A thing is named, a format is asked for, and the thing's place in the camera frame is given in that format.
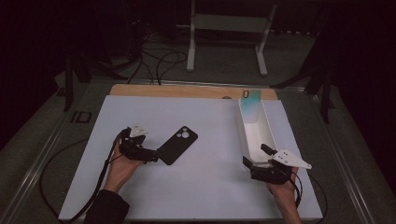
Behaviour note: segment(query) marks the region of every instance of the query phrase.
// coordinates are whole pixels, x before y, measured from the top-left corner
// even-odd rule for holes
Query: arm
[[[297,174],[298,168],[293,167],[292,171]],[[291,175],[291,180],[295,181],[296,176]],[[302,223],[300,215],[294,201],[294,186],[288,181],[283,185],[274,185],[267,183],[267,188],[274,195],[276,205],[285,219],[286,223]]]
[[[131,161],[120,154],[120,141],[114,148],[104,188],[93,201],[84,223],[122,223],[128,214],[129,204],[118,194],[142,161]]]

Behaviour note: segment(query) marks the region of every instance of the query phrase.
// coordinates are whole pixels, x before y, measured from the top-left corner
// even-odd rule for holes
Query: black sleeve
[[[85,216],[86,224],[122,223],[128,214],[129,204],[120,195],[102,189]]]

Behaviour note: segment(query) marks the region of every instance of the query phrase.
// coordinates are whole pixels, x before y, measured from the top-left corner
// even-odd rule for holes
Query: hand
[[[121,187],[142,163],[143,161],[131,161],[124,157],[120,153],[120,139],[118,139],[111,157],[110,169],[104,189],[119,193]]]
[[[295,182],[295,174],[298,172],[297,167],[292,167],[291,180]],[[286,223],[301,223],[300,215],[294,200],[294,186],[287,181],[283,185],[275,185],[267,183],[267,188],[274,195],[276,205],[282,213]]]

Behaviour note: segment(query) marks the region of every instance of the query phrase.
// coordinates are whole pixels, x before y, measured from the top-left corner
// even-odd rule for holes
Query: white tabletop
[[[300,155],[280,101],[264,103],[277,124],[275,140]],[[145,148],[160,147],[182,126],[195,131],[198,139],[171,166],[158,161],[137,169],[120,191],[131,205],[127,219],[281,218],[265,183],[251,179],[242,163],[238,111],[236,100],[107,96],[59,218],[73,217],[89,200],[114,138],[134,122],[148,129]],[[300,216],[322,217],[306,170],[298,175],[304,187]]]

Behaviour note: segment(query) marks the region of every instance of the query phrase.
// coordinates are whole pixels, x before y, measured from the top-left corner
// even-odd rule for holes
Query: black phone case
[[[198,134],[186,126],[181,127],[161,147],[160,159],[167,165],[173,164],[198,138]]]

